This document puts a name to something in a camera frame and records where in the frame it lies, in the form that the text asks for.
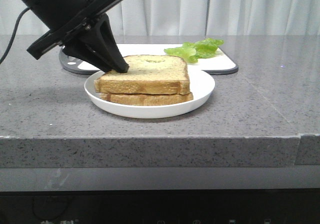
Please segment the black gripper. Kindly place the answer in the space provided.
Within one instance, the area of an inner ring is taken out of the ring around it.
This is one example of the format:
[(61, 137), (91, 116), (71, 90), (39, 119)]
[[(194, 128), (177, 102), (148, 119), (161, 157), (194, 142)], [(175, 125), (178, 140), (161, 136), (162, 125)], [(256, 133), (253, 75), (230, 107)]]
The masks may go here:
[(122, 0), (21, 0), (48, 32), (27, 51), (39, 59), (55, 46), (101, 71), (127, 73), (129, 65), (114, 39), (106, 11)]

